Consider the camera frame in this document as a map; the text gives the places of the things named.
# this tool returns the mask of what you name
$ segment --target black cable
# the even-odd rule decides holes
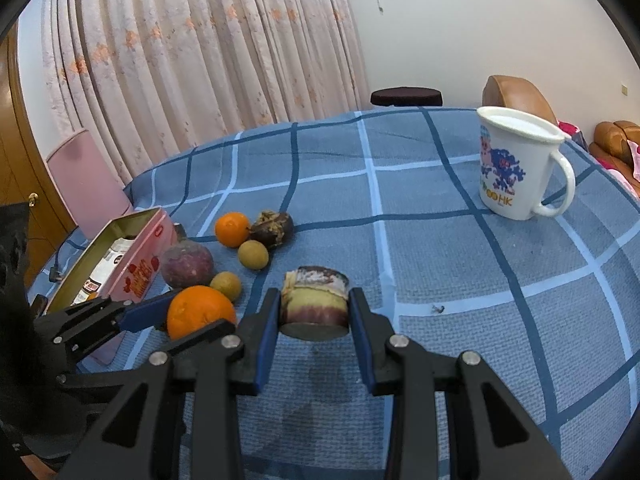
[[[62,249],[62,246],[65,244],[65,242],[66,240],[62,242],[58,247],[53,265],[49,269],[49,281],[51,283],[59,283],[62,280],[62,272],[60,272],[60,264],[58,263],[58,259],[60,257],[60,249]]]

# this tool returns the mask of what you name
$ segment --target blue gripper pad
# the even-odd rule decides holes
[[[349,324],[353,335],[353,343],[358,357],[358,366],[363,384],[369,393],[373,393],[376,384],[373,373],[373,354],[371,351],[371,341],[365,329],[365,321],[362,316],[362,309],[369,312],[369,305],[360,288],[352,288],[349,291]]]
[[[259,313],[253,314],[253,316],[264,316],[264,319],[260,320],[260,323],[264,324],[264,328],[255,357],[254,388],[257,394],[262,391],[269,381],[269,373],[271,371],[276,341],[278,339],[279,313],[280,291],[277,288],[270,288],[264,297]]]
[[[179,289],[170,290],[150,300],[134,303],[122,315],[118,323],[120,330],[140,332],[149,326],[161,325],[166,321],[171,300],[178,292],[180,292]]]

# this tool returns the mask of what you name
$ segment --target white mug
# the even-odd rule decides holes
[[[558,126],[511,108],[483,106],[480,117],[480,197],[498,215],[527,220],[533,215],[556,216],[575,194],[574,168],[559,151],[567,138]],[[553,170],[559,164],[566,177],[560,207],[540,202]]]

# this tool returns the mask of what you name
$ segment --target purple fruit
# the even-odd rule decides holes
[[[271,251],[289,240],[293,231],[293,220],[289,213],[265,209],[249,229],[249,238],[257,240]]]
[[[215,274],[209,250],[192,240],[181,240],[160,256],[160,273],[171,288],[209,285]]]

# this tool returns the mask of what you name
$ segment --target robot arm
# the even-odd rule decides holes
[[[194,392],[191,478],[244,478],[236,396],[256,396],[267,383],[279,290],[268,290],[260,311],[238,327],[210,324],[153,352],[140,368],[74,372],[120,330],[159,324],[174,294],[134,308],[97,298],[36,320],[48,375],[93,420],[79,429],[58,480],[85,480],[89,471],[92,480],[177,479],[187,392]],[[385,480],[438,478],[437,391],[447,399],[452,480],[570,480],[544,434],[476,352],[452,358],[426,351],[373,314],[359,288],[350,292],[349,310],[363,383],[374,396],[394,396]]]

